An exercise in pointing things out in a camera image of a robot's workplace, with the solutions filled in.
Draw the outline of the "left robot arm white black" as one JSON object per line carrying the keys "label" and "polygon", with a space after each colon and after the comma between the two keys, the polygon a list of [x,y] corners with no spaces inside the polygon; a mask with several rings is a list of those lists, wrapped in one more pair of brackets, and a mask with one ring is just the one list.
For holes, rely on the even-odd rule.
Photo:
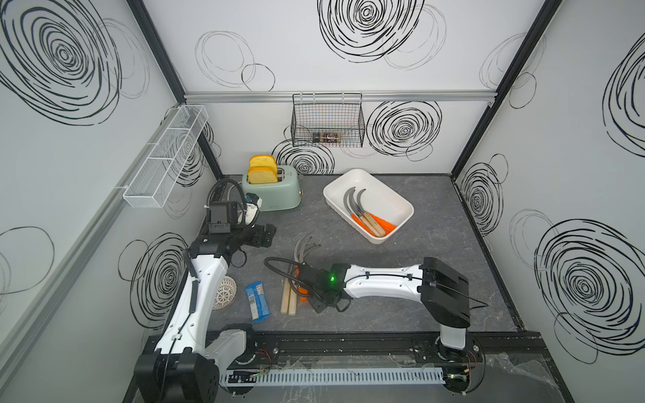
{"label": "left robot arm white black", "polygon": [[233,254],[243,246],[269,248],[272,224],[202,234],[185,250],[187,277],[169,324],[148,354],[134,366],[145,402],[214,402],[220,372],[247,349],[245,330],[225,330],[207,343],[213,302]]}

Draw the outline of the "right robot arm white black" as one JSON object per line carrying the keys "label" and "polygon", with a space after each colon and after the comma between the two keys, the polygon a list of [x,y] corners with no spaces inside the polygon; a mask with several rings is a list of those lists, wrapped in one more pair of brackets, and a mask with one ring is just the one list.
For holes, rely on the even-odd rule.
{"label": "right robot arm white black", "polygon": [[440,325],[439,342],[455,351],[466,349],[470,327],[470,280],[442,260],[426,257],[419,265],[372,268],[335,264],[329,270],[306,263],[295,268],[297,283],[317,310],[342,300],[396,298],[423,305]]}

